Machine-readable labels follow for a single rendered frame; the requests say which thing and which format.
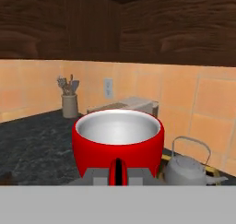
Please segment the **grey whisk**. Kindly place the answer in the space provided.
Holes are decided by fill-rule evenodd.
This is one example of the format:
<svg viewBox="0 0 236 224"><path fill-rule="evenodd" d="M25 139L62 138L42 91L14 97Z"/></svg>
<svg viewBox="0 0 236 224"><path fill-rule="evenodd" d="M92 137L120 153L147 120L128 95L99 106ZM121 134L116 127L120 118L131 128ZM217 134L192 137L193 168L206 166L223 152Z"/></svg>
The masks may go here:
<svg viewBox="0 0 236 224"><path fill-rule="evenodd" d="M67 80L65 77L59 76L57 78L57 84L58 84L58 87L63 91L64 95L69 94L68 84L67 84Z"/></svg>

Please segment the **grey spatula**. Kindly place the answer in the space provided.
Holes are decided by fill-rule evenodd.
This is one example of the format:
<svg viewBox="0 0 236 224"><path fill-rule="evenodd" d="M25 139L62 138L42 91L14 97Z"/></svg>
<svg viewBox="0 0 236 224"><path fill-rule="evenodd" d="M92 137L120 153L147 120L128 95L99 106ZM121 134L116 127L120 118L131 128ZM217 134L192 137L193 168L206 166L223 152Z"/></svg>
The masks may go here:
<svg viewBox="0 0 236 224"><path fill-rule="evenodd" d="M70 76L70 86L71 86L71 94L75 95L77 88L79 86L79 81L78 80L74 80L73 76Z"/></svg>

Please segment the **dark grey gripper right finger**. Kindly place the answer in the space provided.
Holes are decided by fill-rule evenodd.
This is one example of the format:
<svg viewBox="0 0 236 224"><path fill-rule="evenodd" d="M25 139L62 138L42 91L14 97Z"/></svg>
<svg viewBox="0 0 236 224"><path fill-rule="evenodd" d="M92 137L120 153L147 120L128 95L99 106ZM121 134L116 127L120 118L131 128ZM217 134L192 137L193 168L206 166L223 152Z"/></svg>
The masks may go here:
<svg viewBox="0 0 236 224"><path fill-rule="evenodd" d="M153 177L149 169L128 169L127 178L129 185L151 186L164 184L162 180Z"/></svg>

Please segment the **red mug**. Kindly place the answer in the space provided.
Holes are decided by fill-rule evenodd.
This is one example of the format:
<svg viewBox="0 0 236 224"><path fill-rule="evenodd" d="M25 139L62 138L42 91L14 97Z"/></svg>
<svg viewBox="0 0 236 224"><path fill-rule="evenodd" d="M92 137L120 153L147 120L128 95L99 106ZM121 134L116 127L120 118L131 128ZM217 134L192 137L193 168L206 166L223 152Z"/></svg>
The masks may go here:
<svg viewBox="0 0 236 224"><path fill-rule="evenodd" d="M156 175L164 147L164 126L154 116L135 110L91 112L72 128L72 149L80 176L88 169L109 171L109 184L128 184L130 169L147 169Z"/></svg>

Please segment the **white wall socket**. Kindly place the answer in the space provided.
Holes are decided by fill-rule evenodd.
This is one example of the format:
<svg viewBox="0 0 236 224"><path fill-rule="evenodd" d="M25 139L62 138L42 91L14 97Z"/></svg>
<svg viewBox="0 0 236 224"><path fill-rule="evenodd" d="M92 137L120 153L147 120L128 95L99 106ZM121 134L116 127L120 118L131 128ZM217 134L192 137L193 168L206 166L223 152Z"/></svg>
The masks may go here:
<svg viewBox="0 0 236 224"><path fill-rule="evenodd" d="M111 78L105 78L103 80L103 90L104 90L104 97L106 99L112 98L112 79Z"/></svg>

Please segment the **grey kettle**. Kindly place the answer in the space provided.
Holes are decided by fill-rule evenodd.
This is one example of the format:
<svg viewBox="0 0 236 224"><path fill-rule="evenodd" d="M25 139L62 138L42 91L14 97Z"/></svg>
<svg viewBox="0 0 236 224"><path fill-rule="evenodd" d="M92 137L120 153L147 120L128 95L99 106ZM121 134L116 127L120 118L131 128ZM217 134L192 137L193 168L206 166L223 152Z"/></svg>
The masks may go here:
<svg viewBox="0 0 236 224"><path fill-rule="evenodd" d="M185 139L204 146L208 151L205 164L198 162L188 156L175 155L175 141ZM203 185L222 183L228 180L225 176L211 177L206 174L206 165L210 159L211 150L209 146L195 138L188 136L177 136L171 144L171 159L164 169L164 181L168 185Z"/></svg>

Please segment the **beige utensil pot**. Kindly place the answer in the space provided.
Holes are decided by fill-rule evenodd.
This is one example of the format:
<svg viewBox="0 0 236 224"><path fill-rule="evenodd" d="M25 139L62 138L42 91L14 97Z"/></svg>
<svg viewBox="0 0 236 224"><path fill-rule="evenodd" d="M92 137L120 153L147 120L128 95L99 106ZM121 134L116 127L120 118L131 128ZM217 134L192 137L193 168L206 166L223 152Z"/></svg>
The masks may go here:
<svg viewBox="0 0 236 224"><path fill-rule="evenodd" d="M62 96L62 112L64 118L76 118L78 116L77 94Z"/></svg>

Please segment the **dark wood wall cabinet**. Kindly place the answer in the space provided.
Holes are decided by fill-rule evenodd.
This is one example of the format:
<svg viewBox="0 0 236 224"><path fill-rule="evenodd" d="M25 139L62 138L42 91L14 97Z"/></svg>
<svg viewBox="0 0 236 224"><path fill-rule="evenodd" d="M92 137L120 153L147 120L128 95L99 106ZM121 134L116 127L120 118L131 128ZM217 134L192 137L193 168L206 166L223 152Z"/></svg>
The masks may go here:
<svg viewBox="0 0 236 224"><path fill-rule="evenodd" d="M120 7L111 0L0 0L0 59L118 53L120 34Z"/></svg>
<svg viewBox="0 0 236 224"><path fill-rule="evenodd" d="M140 0L121 18L120 51L140 62L236 66L236 0Z"/></svg>

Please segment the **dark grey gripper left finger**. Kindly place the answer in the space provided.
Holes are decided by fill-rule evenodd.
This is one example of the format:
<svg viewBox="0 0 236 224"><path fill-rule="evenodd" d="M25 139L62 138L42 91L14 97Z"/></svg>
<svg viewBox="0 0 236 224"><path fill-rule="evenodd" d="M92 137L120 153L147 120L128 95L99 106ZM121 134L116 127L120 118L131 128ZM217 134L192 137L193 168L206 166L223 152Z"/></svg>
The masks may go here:
<svg viewBox="0 0 236 224"><path fill-rule="evenodd" d="M84 176L75 179L69 185L108 185L109 170L108 169L87 169Z"/></svg>

